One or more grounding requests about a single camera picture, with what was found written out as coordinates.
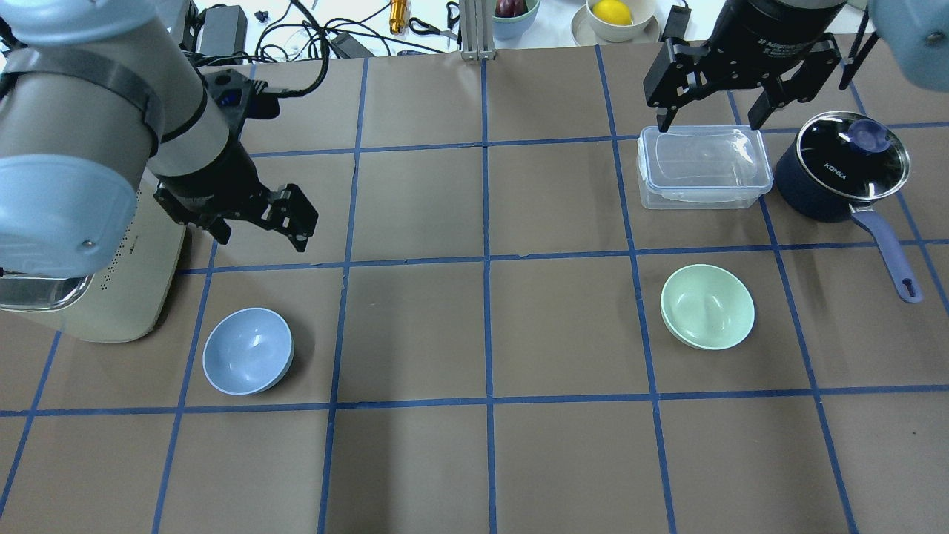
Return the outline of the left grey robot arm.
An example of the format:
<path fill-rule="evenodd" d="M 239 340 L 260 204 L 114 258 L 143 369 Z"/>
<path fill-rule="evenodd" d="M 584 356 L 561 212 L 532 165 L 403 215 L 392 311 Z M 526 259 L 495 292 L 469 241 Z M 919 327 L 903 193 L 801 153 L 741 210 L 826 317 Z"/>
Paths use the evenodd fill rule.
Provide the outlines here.
<path fill-rule="evenodd" d="M 271 119 L 270 89 L 204 77 L 151 1 L 4 1 L 2 273 L 86 277 L 108 267 L 151 172 L 174 223 L 218 243 L 229 220 L 284 234 L 304 252 L 318 213 L 297 185 L 271 190 L 239 140 Z"/>

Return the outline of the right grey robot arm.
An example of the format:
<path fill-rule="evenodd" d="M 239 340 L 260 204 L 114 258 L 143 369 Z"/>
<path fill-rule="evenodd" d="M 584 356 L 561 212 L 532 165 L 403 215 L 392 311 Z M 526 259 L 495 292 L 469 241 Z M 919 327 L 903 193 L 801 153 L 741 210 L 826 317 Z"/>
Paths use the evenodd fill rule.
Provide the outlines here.
<path fill-rule="evenodd" d="M 841 54 L 830 23 L 841 1 L 726 1 L 707 41 L 691 45 L 665 35 L 645 75 L 645 102 L 657 111 L 660 131 L 691 102 L 723 90 L 761 89 L 750 108 L 751 128 L 791 102 L 809 102 L 838 65 L 845 89 L 878 41 L 916 87 L 947 90 L 945 1 L 870 1 L 850 54 Z"/>

